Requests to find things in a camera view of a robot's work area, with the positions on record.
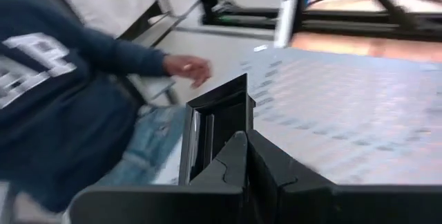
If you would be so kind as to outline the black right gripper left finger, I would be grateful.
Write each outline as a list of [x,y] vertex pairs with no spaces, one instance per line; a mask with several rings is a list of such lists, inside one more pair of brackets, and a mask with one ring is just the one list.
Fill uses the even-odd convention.
[[89,187],[72,224],[240,224],[245,221],[247,135],[235,133],[188,185]]

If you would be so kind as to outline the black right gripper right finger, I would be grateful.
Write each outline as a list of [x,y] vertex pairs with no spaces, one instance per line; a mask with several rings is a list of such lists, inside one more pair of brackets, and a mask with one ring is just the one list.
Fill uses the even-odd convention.
[[248,137],[248,174],[261,223],[441,224],[441,186],[337,185],[259,132]]

